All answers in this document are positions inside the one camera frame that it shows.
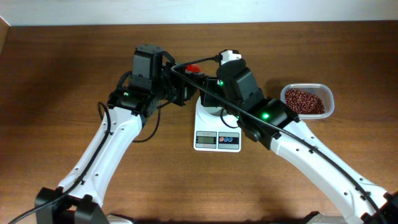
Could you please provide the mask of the red plastic scoop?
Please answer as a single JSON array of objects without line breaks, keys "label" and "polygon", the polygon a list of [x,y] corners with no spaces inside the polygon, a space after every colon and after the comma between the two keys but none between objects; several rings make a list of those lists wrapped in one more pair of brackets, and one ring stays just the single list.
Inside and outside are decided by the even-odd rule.
[{"label": "red plastic scoop", "polygon": [[192,72],[192,73],[201,73],[201,68],[198,64],[191,64],[187,65],[185,68],[186,71]]}]

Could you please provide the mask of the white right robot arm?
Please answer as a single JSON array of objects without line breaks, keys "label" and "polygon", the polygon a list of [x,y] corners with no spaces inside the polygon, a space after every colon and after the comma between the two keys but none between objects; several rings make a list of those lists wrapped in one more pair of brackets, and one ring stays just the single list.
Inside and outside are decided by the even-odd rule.
[{"label": "white right robot arm", "polygon": [[397,194],[352,169],[285,103],[264,97],[243,59],[211,60],[219,63],[220,85],[199,89],[236,117],[250,140],[295,166],[332,201],[346,223],[397,223]]}]

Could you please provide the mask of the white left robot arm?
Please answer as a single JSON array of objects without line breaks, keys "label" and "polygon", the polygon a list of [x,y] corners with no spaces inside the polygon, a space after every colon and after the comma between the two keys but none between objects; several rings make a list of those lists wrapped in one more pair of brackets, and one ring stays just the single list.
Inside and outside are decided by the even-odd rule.
[{"label": "white left robot arm", "polygon": [[104,105],[101,126],[73,170],[55,190],[36,197],[37,223],[130,223],[102,210],[109,182],[126,149],[161,101],[183,106],[190,99],[183,81],[172,76],[175,59],[156,45],[138,45],[133,69],[119,79]]}]

